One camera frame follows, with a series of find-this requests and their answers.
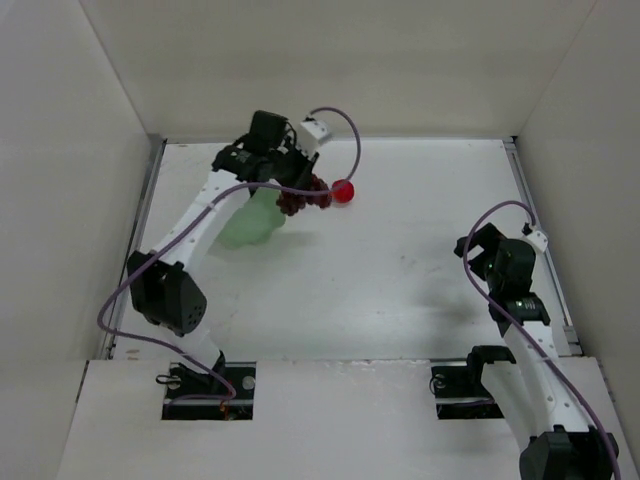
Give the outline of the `dark red fake grapes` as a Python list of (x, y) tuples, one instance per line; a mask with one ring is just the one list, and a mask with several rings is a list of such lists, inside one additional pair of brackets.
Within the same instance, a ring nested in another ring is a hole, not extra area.
[[(310, 183), (307, 186), (309, 191), (328, 191), (329, 187), (327, 183), (313, 174), (310, 179)], [(330, 194), (325, 195), (299, 195), (288, 192), (281, 192), (276, 201), (277, 207), (281, 213), (286, 216), (294, 216), (300, 210), (303, 210), (306, 206), (316, 206), (320, 209), (326, 209), (331, 206), (332, 197)]]

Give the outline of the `red fake pomegranate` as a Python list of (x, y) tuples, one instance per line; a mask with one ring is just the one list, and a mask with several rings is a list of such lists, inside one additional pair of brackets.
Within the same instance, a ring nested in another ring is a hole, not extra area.
[(336, 180), (331, 186), (331, 197), (341, 205), (350, 203), (355, 197), (354, 185), (347, 179)]

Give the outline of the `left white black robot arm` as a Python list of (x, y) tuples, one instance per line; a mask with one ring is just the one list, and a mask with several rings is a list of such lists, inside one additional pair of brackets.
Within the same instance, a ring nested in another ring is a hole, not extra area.
[(259, 110), (249, 131), (216, 155), (200, 193), (148, 253), (127, 260), (133, 308), (165, 332), (160, 345), (219, 379), (223, 354), (203, 323), (207, 300), (193, 274), (233, 215), (258, 193), (277, 190), (301, 202), (326, 199), (328, 187), (313, 174), (318, 150), (331, 137), (313, 115), (297, 127), (281, 115)]

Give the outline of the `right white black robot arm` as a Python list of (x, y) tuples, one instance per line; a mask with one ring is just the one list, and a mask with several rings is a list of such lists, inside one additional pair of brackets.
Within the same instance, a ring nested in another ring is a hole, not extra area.
[(523, 479), (617, 479), (619, 448), (558, 364), (550, 316), (532, 291), (541, 232), (511, 239), (488, 223), (458, 239), (454, 253), (503, 340), (468, 356), (473, 379), (497, 403), (516, 438)]

